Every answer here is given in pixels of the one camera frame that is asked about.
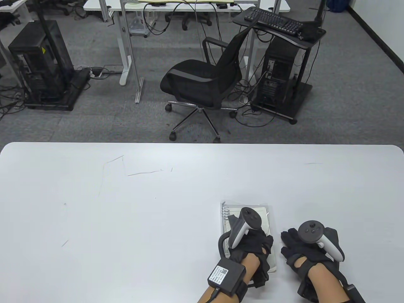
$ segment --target computer tower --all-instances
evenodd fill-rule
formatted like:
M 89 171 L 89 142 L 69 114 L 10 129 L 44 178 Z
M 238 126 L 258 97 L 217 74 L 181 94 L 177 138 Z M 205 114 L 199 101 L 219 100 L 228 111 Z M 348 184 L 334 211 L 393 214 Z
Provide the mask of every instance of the computer tower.
M 297 46 L 274 37 L 265 52 L 255 103 L 277 107 L 285 102 L 288 91 L 295 84 L 297 66 L 294 63 L 298 51 Z
M 62 59 L 62 66 L 57 64 L 39 21 L 29 22 L 8 47 L 30 91 L 33 99 L 30 102 L 41 105 L 59 102 L 69 89 L 75 73 L 57 22 L 47 20 L 46 24 Z

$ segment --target black keyboard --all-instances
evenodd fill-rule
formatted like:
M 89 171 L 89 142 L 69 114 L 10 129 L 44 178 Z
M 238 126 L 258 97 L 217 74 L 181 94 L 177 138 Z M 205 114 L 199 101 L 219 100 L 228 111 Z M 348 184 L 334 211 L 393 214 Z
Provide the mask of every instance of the black keyboard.
M 247 10 L 247 14 L 244 16 L 244 19 L 247 21 L 252 21 L 257 16 L 260 16 L 258 21 L 259 25 L 291 36 L 297 36 L 297 33 L 303 26 L 303 24 L 299 21 L 282 17 L 257 7 L 250 7 Z

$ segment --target device label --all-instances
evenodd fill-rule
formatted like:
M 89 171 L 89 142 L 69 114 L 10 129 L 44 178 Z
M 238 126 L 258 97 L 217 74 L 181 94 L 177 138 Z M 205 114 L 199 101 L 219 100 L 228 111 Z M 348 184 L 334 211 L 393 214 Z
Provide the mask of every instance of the device label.
M 228 269 L 225 269 L 224 267 L 217 265 L 213 273 L 210 275 L 209 280 L 220 285 L 222 284 L 223 279 L 225 278 L 228 272 L 229 272 Z

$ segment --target notebook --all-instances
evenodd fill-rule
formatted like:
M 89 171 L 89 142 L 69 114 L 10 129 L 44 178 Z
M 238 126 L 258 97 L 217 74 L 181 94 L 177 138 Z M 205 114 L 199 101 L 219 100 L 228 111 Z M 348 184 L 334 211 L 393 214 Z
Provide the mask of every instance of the notebook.
M 226 201 L 221 203 L 221 218 L 222 218 L 222 234 L 225 232 L 230 231 L 230 223 L 228 220 L 228 216 L 235 215 L 238 217 L 240 215 L 240 211 L 243 207 L 250 207 L 254 209 L 262 220 L 261 228 L 265 232 L 266 235 L 271 235 L 270 229 L 270 215 L 269 215 L 269 206 L 267 205 L 240 205 L 240 204 L 228 204 Z M 229 253 L 229 246 L 228 246 L 228 239 L 224 241 L 223 244 L 225 255 L 228 258 L 230 256 Z M 274 247 L 271 248 L 271 253 L 268 256 L 268 264 L 270 269 L 268 273 L 276 272 L 276 258 L 275 258 L 275 251 Z

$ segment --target office chair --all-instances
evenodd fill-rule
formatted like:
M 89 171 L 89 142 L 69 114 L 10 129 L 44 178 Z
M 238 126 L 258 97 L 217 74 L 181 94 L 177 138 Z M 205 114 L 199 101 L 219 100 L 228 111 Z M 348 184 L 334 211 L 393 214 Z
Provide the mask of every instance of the office chair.
M 237 82 L 242 79 L 238 54 L 250 29 L 258 22 L 259 16 L 250 26 L 233 37 L 230 43 L 226 43 L 211 37 L 203 40 L 203 50 L 206 61 L 186 60 L 171 68 L 161 80 L 160 89 L 175 96 L 177 101 L 169 101 L 165 107 L 167 112 L 172 111 L 172 104 L 193 107 L 194 110 L 179 122 L 169 136 L 171 141 L 177 139 L 176 129 L 182 125 L 194 113 L 203 113 L 216 138 L 213 143 L 220 143 L 220 135 L 205 109 L 223 109 L 230 111 L 231 118 L 237 115 L 237 108 L 222 107 L 222 100 L 233 90 Z M 207 43 L 223 47 L 224 52 L 216 65 L 209 60 Z
M 198 22 L 201 20 L 205 20 L 208 26 L 212 26 L 212 21 L 210 21 L 210 17 L 208 13 L 196 13 L 198 17 Z M 166 22 L 170 22 L 173 16 L 182 16 L 182 29 L 186 31 L 188 29 L 187 22 L 190 18 L 195 17 L 195 12 L 169 12 L 164 15 Z

